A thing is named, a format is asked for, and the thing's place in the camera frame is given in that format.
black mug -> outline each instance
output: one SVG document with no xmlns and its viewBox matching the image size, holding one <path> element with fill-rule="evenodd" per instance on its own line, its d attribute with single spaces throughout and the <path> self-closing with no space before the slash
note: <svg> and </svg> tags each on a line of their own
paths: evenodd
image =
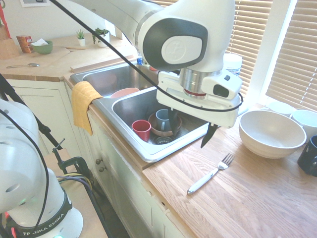
<svg viewBox="0 0 317 238">
<path fill-rule="evenodd" d="M 308 175 L 317 177 L 317 135 L 309 140 L 297 164 Z"/>
</svg>

potted plant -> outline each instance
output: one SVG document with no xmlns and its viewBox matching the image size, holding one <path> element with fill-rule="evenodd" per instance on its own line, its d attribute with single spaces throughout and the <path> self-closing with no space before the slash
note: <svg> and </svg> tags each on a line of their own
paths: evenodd
<svg viewBox="0 0 317 238">
<path fill-rule="evenodd" d="M 85 46 L 86 42 L 85 42 L 84 32 L 81 29 L 79 29 L 76 32 L 76 35 L 77 35 L 77 39 L 78 39 L 79 45 L 80 46 Z"/>
<path fill-rule="evenodd" d="M 110 32 L 106 29 L 100 29 L 100 28 L 96 28 L 95 32 L 100 35 L 102 38 L 104 38 L 107 42 L 110 41 Z M 94 44 L 96 43 L 96 37 L 93 35 L 93 41 Z M 99 47 L 106 47 L 107 45 L 105 43 L 103 43 L 102 41 L 98 40 L 98 46 Z"/>
</svg>

double sink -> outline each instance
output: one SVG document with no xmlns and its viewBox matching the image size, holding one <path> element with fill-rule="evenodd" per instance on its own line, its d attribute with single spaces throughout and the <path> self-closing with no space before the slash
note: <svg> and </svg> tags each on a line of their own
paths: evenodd
<svg viewBox="0 0 317 238">
<path fill-rule="evenodd" d="M 136 66 L 155 84 L 158 83 L 157 71 L 151 71 L 142 65 Z M 94 100 L 93 104 L 146 162 L 159 161 L 207 132 L 206 121 L 179 112 L 182 127 L 176 135 L 169 138 L 171 142 L 157 144 L 160 138 L 152 132 L 147 142 L 139 138 L 132 130 L 132 123 L 140 119 L 148 120 L 157 110 L 168 107 L 157 102 L 157 89 L 126 63 L 73 74 L 71 78 L 76 83 L 88 81 L 103 96 Z M 110 98 L 116 91 L 130 87 L 138 88 L 140 91 L 120 98 Z"/>
</svg>

yellow towel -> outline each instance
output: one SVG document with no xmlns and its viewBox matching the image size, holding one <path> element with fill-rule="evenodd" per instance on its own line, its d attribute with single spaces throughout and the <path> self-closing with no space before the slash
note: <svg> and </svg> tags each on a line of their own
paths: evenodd
<svg viewBox="0 0 317 238">
<path fill-rule="evenodd" d="M 84 128 L 90 135 L 93 135 L 93 131 L 90 126 L 87 110 L 89 104 L 97 98 L 102 98 L 102 96 L 86 81 L 77 83 L 71 95 L 74 124 L 75 126 Z"/>
</svg>

blue mug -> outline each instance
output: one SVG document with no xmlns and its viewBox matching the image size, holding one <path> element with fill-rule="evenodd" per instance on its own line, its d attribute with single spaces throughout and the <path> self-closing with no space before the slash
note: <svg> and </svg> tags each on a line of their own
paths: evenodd
<svg viewBox="0 0 317 238">
<path fill-rule="evenodd" d="M 155 114 L 157 120 L 156 130 L 159 131 L 171 131 L 169 119 L 168 119 L 168 109 L 158 110 Z"/>
</svg>

